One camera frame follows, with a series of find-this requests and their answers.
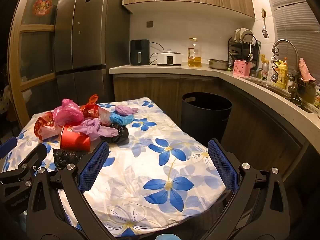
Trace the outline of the red paper cup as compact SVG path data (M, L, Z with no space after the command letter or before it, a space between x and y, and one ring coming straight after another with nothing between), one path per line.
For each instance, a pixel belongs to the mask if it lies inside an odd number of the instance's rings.
M88 135L73 132L71 126L65 125L60 134L60 148L75 152L89 152L91 141Z

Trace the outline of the white bottle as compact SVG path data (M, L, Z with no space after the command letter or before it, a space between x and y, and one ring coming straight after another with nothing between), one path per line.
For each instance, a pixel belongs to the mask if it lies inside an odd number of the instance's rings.
M273 60L270 58L268 60L268 75L267 75L267 82L272 82L271 77L273 75Z

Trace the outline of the red plastic bag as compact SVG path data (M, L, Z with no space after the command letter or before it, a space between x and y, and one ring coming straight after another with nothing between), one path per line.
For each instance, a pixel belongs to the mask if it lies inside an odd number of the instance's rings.
M95 119L99 118L99 106L96 104L97 100L99 99L99 96L97 94L92 95L88 103L85 105L82 105L80 107L80 110L83 113L84 119Z

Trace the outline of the steel sink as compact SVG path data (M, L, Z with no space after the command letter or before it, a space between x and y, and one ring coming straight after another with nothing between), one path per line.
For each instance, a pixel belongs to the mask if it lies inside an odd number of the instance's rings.
M293 104L295 104L296 106L300 107L302 110L304 110L305 112L308 113L318 113L318 109L311 105L310 103L307 102L303 102L302 99L300 99L300 103L298 103L297 101L290 99L290 93L282 88L279 88L275 85L272 85L270 83L267 83L265 81L256 79L254 77L250 77L250 78L245 78L247 81L251 82L251 83L255 83L256 85L259 85L260 87L266 88L267 90L276 93L277 95L281 96L282 98L292 102Z

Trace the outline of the wooden glass door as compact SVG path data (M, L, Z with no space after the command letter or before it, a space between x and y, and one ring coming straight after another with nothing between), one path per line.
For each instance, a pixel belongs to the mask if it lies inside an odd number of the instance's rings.
M60 0L18 0L8 43L9 88L20 127L60 103L54 34Z

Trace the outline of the black trash bin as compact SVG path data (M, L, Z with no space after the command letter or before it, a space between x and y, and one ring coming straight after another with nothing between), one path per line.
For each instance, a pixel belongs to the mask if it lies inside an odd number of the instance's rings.
M211 139L221 141L232 103L223 96L191 92L182 96L181 129L204 146Z

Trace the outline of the white slow cooker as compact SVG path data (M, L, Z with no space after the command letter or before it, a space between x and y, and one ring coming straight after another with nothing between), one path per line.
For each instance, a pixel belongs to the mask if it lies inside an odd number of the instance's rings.
M156 64L158 66L181 66L182 54L171 50L158 53Z

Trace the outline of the hanging black spatula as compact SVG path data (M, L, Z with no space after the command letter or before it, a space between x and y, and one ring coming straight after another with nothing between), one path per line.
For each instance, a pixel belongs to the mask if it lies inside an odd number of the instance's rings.
M263 18L263 28L262 28L263 37L264 38L269 38L268 32L266 30L266 21L265 21L266 10L264 8L261 9L261 15L262 15L262 18Z

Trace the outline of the pink plastic bag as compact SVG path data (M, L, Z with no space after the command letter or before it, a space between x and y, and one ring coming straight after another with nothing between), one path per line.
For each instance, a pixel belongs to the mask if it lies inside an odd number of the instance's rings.
M69 123L84 120L80 107L71 99L63 99L62 105L53 110L53 120L56 125L64 126Z

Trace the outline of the cooking oil bottle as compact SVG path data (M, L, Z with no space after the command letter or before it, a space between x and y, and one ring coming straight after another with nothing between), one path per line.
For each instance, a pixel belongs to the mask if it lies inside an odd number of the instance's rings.
M201 67L201 45L196 37L189 38L188 44L188 66L189 67Z

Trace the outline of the floral blue white tablecloth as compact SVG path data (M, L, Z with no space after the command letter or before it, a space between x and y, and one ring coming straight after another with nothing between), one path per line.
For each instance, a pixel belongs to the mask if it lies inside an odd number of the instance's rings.
M217 220L217 201L226 190L206 146L184 133L148 98L96 104L111 113L117 105L139 109L130 124L107 126L116 128L118 136L100 137L91 141L89 152L81 152L86 155L101 141L108 143L108 158L84 197L113 239L202 238ZM59 171L53 149L61 149L60 135L41 141L34 134L42 114L33 116L16 137L17 146L4 157L1 173L18 168L38 144L45 144L47 156L34 180L42 167ZM64 191L58 193L69 224L79 229ZM1 230L3 239L30 239L27 209L12 218L1 204Z

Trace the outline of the window blinds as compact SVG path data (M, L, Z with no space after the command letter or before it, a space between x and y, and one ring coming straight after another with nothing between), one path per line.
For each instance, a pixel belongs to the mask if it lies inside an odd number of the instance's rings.
M292 42L319 85L319 22L306 0L271 0L278 39Z

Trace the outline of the pink cloth on faucet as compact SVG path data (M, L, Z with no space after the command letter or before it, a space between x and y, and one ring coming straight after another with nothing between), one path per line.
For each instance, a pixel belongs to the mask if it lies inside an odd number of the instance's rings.
M300 74L301 74L301 79L304 82L316 82L316 79L310 74L309 69L306 65L306 62L304 61L304 59L301 57L299 59L299 70L300 70Z

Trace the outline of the dark steel refrigerator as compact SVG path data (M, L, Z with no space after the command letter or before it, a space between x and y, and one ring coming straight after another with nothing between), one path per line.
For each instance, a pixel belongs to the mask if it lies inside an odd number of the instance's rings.
M114 101L109 70L129 64L130 13L122 0L60 0L54 64L61 99Z

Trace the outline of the beer can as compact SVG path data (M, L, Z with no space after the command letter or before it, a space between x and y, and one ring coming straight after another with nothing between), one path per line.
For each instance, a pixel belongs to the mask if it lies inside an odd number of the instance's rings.
M269 63L266 62L266 63L263 63L262 65L262 74L261 74L261 79L263 81L267 81L267 78L268 78L268 70L269 70Z

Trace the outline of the pink utensil holder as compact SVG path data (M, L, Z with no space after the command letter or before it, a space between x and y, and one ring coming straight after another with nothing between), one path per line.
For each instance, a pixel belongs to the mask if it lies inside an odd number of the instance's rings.
M249 77L252 63L246 63L244 60L235 60L233 63L233 75L240 77Z

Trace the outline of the black dish rack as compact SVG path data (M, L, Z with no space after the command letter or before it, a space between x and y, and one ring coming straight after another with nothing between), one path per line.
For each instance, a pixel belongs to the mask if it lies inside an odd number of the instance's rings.
M259 64L261 42L247 28L238 28L228 40L228 59L233 64L235 60L247 61L251 55L250 62L254 67Z

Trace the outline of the stainless steel bowl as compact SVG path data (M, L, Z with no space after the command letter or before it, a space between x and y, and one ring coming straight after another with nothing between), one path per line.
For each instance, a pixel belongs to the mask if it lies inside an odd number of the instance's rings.
M228 61L209 59L208 60L209 68L218 69L218 70L227 70L229 66Z

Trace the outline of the blue plastic glove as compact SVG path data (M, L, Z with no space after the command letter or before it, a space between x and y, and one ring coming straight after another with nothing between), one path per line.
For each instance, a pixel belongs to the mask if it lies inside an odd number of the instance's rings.
M112 123L126 126L134 121L134 116L133 115L121 116L119 114L116 114L115 112L112 112L110 115L110 120Z

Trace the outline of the small purple glove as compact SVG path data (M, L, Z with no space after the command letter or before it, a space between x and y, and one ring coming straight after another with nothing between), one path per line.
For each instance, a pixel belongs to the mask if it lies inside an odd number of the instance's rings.
M121 116L134 115L139 111L138 108L131 108L124 105L117 105L114 110L118 115Z

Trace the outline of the black air fryer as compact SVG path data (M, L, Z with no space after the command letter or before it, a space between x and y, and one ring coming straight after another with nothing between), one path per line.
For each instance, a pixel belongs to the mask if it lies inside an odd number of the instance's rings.
M148 65L150 63L150 41L130 41L130 63L134 66Z

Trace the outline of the purple plastic glove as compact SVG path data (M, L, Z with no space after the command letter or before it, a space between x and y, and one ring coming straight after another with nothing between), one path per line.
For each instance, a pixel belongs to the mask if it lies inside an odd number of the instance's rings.
M90 141L95 141L100 137L111 138L119 135L116 128L102 125L97 118L85 120L79 125L72 126L71 129L73 132L89 136Z

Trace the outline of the red white snack wrapper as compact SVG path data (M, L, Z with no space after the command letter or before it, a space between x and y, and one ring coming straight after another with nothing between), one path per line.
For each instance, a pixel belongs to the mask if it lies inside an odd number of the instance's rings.
M51 111L39 116L34 125L34 134L41 141L60 135L61 130L62 128L55 123Z

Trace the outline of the yellow detergent bottle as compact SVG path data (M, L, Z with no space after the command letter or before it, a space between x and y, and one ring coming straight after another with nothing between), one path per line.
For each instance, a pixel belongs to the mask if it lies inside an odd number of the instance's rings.
M278 60L273 62L273 75L278 74L278 79L274 84L279 88L285 89L287 86L287 57L284 58L284 61Z

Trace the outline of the wooden lower cabinets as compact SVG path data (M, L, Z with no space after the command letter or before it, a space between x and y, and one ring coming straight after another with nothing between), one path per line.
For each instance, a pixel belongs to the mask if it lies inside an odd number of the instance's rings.
M218 77L116 74L117 101L148 97L184 132L261 170L276 167L284 180L306 172L314 147L270 107Z

